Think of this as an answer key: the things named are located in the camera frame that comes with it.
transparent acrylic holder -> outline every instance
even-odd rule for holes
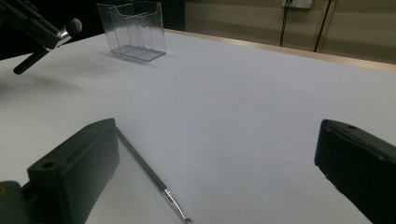
[[[110,1],[97,8],[110,52],[143,61],[166,53],[161,3]]]

brush head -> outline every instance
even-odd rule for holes
[[[184,223],[185,224],[193,224],[193,222],[191,221],[191,219],[189,217],[184,219]]]
[[[79,19],[74,18],[64,27],[70,36],[78,35],[82,30],[82,23]]]

electrical outlet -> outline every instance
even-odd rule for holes
[[[282,0],[282,7],[286,5],[286,0]],[[289,7],[311,8],[312,0],[292,0]]]

table surface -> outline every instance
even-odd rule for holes
[[[27,70],[0,61],[0,176],[26,169],[85,125],[118,127],[194,223],[370,223],[314,164],[323,119],[396,145],[396,72],[166,32],[149,63],[103,35]],[[120,145],[87,223],[181,223]]]

power cord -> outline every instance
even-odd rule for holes
[[[283,36],[285,35],[286,20],[288,19],[288,11],[291,1],[292,0],[286,0],[285,7],[283,9],[283,24],[282,24],[282,32],[280,33],[280,41],[279,41],[280,47],[283,47]]]

